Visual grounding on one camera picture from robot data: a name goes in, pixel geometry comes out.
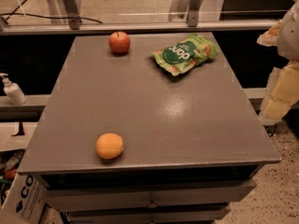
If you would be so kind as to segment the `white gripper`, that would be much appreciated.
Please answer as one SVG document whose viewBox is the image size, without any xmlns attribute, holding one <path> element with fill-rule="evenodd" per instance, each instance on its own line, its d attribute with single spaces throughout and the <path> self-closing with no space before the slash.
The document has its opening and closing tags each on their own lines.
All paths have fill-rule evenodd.
<svg viewBox="0 0 299 224">
<path fill-rule="evenodd" d="M 278 54 L 290 60 L 282 69 L 274 67 L 267 81 L 259 121 L 264 126 L 280 122 L 299 101 L 299 1 L 266 32 L 257 43 L 278 47 Z"/>
</svg>

